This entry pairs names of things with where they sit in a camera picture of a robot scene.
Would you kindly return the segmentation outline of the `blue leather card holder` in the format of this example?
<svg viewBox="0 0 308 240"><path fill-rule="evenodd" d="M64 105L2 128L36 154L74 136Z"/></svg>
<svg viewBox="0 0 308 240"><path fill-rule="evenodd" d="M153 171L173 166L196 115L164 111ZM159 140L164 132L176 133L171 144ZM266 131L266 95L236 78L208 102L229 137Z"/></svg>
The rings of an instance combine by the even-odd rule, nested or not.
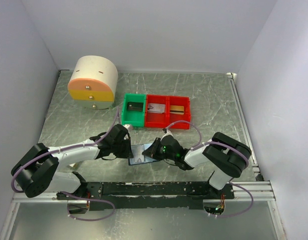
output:
<svg viewBox="0 0 308 240"><path fill-rule="evenodd" d="M142 154L142 152L147 150L150 146L151 146L150 143L141 144L141 145L140 144L132 145L131 150L132 150L134 158L128 159L128 165L135 166L135 165L140 165L140 164L148 164L148 163L157 162L157 160L144 156Z"/></svg>

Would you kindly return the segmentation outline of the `dark card with chip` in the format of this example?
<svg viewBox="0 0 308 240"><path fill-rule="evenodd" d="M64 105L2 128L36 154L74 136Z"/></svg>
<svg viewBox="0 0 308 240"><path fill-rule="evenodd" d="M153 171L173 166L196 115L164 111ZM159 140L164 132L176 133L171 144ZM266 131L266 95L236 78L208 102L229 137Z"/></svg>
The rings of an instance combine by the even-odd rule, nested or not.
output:
<svg viewBox="0 0 308 240"><path fill-rule="evenodd" d="M136 112L142 112L143 111L143 103L141 102L128 102L127 103L127 110L128 111L136 111Z"/></svg>

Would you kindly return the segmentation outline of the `grey magnetic stripe card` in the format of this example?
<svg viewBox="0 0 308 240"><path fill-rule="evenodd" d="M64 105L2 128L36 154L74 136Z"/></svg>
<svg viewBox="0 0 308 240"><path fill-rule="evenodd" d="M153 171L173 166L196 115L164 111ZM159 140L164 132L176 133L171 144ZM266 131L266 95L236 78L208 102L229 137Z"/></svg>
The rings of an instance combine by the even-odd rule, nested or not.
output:
<svg viewBox="0 0 308 240"><path fill-rule="evenodd" d="M165 105L161 103L149 103L147 110L149 113L163 114L165 112Z"/></svg>

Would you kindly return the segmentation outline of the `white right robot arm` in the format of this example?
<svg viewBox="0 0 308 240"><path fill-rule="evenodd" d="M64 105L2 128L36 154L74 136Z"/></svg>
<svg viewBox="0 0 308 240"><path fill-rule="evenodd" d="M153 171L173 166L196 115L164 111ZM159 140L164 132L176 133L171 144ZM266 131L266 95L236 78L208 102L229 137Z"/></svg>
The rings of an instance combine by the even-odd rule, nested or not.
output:
<svg viewBox="0 0 308 240"><path fill-rule="evenodd" d="M142 155L156 161L172 160L181 170L192 170L205 164L213 163L217 169L212 173L206 186L206 194L212 199L223 193L224 186L232 179L239 178L249 165L251 149L245 144L217 132L206 143L196 147L184 148L173 137L169 130L162 138L142 152Z"/></svg>

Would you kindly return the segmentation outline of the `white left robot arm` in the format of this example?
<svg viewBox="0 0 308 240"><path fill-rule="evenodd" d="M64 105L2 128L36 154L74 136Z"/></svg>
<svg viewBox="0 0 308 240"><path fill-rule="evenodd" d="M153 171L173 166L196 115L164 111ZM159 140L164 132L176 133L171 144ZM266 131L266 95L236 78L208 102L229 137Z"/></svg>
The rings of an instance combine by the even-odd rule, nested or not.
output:
<svg viewBox="0 0 308 240"><path fill-rule="evenodd" d="M35 144L11 170L11 187L20 186L18 193L25 193L28 198L43 192L63 192L80 200L87 196L87 181L76 171L62 172L71 164L90 160L108 160L108 156L130 159L131 125L116 124L107 132L72 145L46 147L43 143Z"/></svg>

